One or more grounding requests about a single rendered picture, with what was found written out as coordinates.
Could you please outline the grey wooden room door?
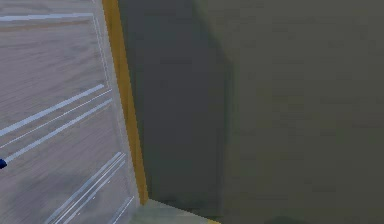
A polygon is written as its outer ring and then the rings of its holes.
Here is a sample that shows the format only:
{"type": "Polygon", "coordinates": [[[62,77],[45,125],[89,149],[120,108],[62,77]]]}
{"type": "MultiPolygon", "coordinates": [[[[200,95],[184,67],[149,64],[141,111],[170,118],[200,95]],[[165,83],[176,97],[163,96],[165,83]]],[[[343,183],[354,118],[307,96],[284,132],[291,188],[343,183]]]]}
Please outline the grey wooden room door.
{"type": "Polygon", "coordinates": [[[0,0],[0,224],[140,206],[102,0],[0,0]]]}

